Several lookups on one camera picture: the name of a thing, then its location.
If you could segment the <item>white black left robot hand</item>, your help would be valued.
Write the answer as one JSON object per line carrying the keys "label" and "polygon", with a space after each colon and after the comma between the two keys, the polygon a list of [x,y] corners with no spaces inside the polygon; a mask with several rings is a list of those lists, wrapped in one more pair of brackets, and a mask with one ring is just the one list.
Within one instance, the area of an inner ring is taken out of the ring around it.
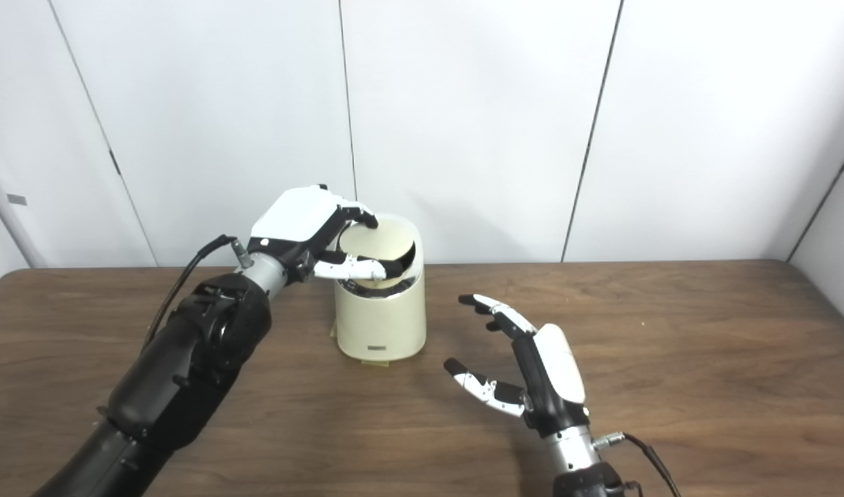
{"label": "white black left robot hand", "polygon": [[252,226],[248,263],[273,266],[285,285],[310,277],[390,280],[409,270],[403,257],[378,259],[332,249],[353,224],[375,230],[380,221],[361,202],[333,194],[324,184],[288,189]]}

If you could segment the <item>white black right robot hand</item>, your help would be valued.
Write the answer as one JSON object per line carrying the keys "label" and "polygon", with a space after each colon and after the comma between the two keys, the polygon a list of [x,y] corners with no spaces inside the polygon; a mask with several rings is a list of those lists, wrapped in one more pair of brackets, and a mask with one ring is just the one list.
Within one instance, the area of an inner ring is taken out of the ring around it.
{"label": "white black right robot hand", "polygon": [[494,380],[466,368],[455,358],[444,370],[466,392],[489,408],[521,418],[539,437],[548,438],[590,424],[586,391],[564,331],[557,325],[535,325],[507,303],[485,295],[460,295],[458,302],[492,318],[488,331],[510,339],[522,386]]}

